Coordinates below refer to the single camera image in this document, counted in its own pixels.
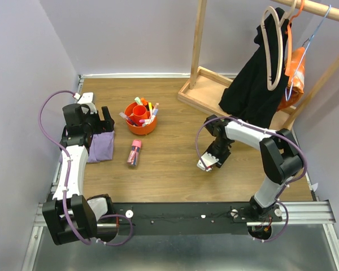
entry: white wall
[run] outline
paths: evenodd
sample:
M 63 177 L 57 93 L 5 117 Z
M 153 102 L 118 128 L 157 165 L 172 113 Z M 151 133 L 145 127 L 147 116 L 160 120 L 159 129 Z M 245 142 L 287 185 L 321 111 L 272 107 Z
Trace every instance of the white wall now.
M 59 151 L 41 134 L 37 113 L 76 72 L 38 0 L 0 1 L 0 270 L 21 270 L 38 202 L 53 179 Z M 59 139 L 61 108 L 53 100 L 44 125 Z
M 331 2 L 339 8 L 339 0 Z M 303 40 L 320 20 L 313 18 Z M 310 46 L 305 79 L 308 91 L 339 54 L 339 23 L 326 20 Z M 330 200 L 339 237 L 339 70 L 303 111 L 294 129 L 308 158 L 310 180 L 319 183 L 316 194 L 321 200 Z
M 197 0 L 40 0 L 80 74 L 189 72 Z M 237 73 L 257 49 L 253 43 L 269 0 L 207 2 L 200 65 Z M 294 21 L 294 41 L 312 18 Z

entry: black garment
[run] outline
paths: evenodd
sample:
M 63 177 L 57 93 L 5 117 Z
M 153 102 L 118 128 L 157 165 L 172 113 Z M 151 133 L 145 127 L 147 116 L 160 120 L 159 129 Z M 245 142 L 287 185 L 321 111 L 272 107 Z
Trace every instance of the black garment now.
M 276 12 L 281 19 L 284 10 L 276 8 Z M 284 52 L 288 40 L 288 35 L 285 34 L 288 23 L 289 20 L 285 20 L 281 27 Z M 272 15 L 266 18 L 265 27 L 270 48 L 273 82 L 276 77 L 278 48 L 275 21 Z M 230 87 L 224 90 L 219 106 L 228 114 L 256 126 L 268 128 L 284 95 L 289 77 L 285 75 L 283 61 L 279 84 L 273 91 L 267 89 L 266 55 L 261 26 L 257 27 L 257 31 L 254 42 L 260 46 L 259 49 L 233 80 Z

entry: wooden rod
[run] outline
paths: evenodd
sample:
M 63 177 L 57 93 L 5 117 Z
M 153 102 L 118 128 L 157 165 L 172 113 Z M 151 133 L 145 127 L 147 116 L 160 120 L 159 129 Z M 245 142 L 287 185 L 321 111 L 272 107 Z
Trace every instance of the wooden rod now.
M 337 59 L 331 64 L 328 69 L 323 73 L 321 78 L 315 83 L 312 89 L 309 91 L 309 94 L 305 97 L 305 99 L 301 100 L 300 105 L 295 109 L 295 111 L 289 116 L 287 121 L 282 126 L 283 128 L 291 128 L 294 120 L 299 116 L 299 114 L 304 110 L 304 108 L 310 103 L 313 97 L 318 93 L 318 91 L 324 86 L 324 84 L 329 80 L 329 78 L 335 73 L 335 71 L 339 68 L 339 56 Z
M 294 0 L 271 0 L 271 1 L 276 2 L 276 3 L 280 3 L 280 4 L 284 4 L 284 5 L 287 5 L 287 6 L 291 6 L 293 4 Z M 301 0 L 295 0 L 295 1 L 298 1 L 297 4 L 296 4 L 296 8 L 300 8 Z M 313 13 L 315 15 L 319 15 L 319 16 L 324 17 L 325 14 L 328 11 L 328 8 L 329 8 L 329 6 L 327 6 L 327 5 L 323 5 L 323 4 L 313 2 L 313 1 L 305 0 L 303 11 L 307 11 L 307 12 Z M 332 19 L 334 21 L 339 21 L 339 9 L 332 7 L 327 18 Z
M 205 20 L 206 4 L 207 0 L 198 0 L 196 27 L 194 30 L 193 51 L 192 51 L 192 64 L 189 86 L 190 89 L 194 88 L 197 79 L 199 52 L 201 50 L 203 21 Z

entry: wooden tabletop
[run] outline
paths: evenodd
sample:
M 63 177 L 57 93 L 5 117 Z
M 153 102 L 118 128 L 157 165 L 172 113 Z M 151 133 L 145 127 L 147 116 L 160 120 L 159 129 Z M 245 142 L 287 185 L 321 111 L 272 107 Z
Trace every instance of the wooden tabletop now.
M 84 81 L 82 92 L 93 92 L 95 106 L 109 108 L 115 120 L 112 161 L 87 164 L 86 197 L 108 194 L 115 202 L 248 201 L 260 188 L 264 170 L 260 152 L 241 142 L 223 167 L 197 168 L 195 135 L 208 115 L 177 100 L 185 78 L 120 78 Z M 134 135 L 119 116 L 135 97 L 159 103 L 158 123 L 149 135 Z M 134 139 L 142 141 L 138 166 L 126 164 Z M 205 129 L 198 147 L 203 153 L 214 140 Z M 312 200 L 306 179 L 286 189 L 284 201 Z

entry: wooden clothes rack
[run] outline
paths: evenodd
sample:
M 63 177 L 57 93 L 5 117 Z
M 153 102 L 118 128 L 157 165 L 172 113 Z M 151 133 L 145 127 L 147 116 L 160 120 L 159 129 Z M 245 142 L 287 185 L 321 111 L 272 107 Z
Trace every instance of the wooden clothes rack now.
M 287 6 L 293 4 L 293 0 L 271 0 Z M 296 8 L 301 5 L 301 0 L 296 0 Z M 224 88 L 227 88 L 232 79 L 219 75 L 216 72 L 210 71 L 198 66 L 199 53 L 201 50 L 201 40 L 203 32 L 203 23 L 205 20 L 207 0 L 198 0 L 197 19 L 194 32 L 192 64 L 190 79 L 185 83 L 178 93 L 178 99 L 186 104 L 189 104 L 205 113 L 215 114 L 217 116 L 228 116 L 218 105 L 221 100 Z M 325 16 L 328 11 L 328 6 L 319 4 L 313 1 L 305 0 L 303 11 L 310 12 L 315 15 Z M 328 19 L 339 21 L 339 9 L 331 8 Z M 339 68 L 339 56 L 323 73 L 319 80 L 315 83 L 312 89 L 304 97 L 298 107 L 289 107 L 282 112 L 277 112 L 273 118 L 271 125 L 272 129 L 287 128 L 291 129 L 294 120 L 311 102 L 313 97 L 319 92 L 324 84 L 331 78 L 335 71 Z

